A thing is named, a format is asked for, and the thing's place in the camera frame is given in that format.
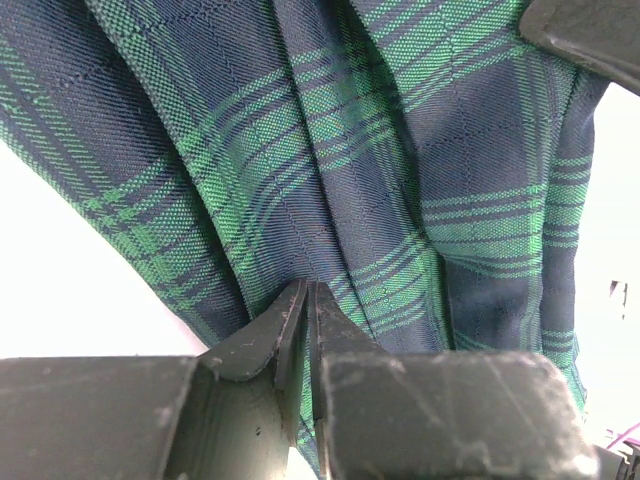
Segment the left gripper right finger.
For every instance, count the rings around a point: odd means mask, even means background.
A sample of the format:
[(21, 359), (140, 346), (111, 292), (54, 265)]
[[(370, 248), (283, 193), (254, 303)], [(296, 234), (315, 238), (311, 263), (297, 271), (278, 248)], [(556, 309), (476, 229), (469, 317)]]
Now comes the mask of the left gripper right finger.
[(595, 479), (563, 374), (520, 351), (394, 355), (307, 294), (319, 469), (330, 479)]

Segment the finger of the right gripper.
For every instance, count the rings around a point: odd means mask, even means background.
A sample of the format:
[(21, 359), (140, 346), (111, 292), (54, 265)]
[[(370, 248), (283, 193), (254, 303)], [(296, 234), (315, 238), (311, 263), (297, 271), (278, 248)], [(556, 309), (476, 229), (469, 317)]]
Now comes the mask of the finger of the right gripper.
[(639, 93), (638, 0), (536, 0), (519, 30), (537, 47)]

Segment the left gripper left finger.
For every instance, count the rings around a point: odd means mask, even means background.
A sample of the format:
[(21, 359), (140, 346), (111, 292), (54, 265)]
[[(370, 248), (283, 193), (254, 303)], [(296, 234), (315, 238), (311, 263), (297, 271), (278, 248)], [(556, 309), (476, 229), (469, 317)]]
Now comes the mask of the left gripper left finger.
[(299, 424), (307, 284), (189, 356), (1, 363), (5, 479), (282, 479)]

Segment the green plaid skirt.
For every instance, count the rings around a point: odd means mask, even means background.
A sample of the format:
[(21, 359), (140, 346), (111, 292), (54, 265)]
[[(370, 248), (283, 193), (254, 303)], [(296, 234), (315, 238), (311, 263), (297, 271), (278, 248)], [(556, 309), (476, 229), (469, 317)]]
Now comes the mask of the green plaid skirt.
[[(608, 83), (522, 36), (530, 3), (5, 1), (1, 137), (208, 351), (319, 282), (394, 355), (546, 357), (581, 418)], [(327, 478), (307, 294), (292, 447)]]

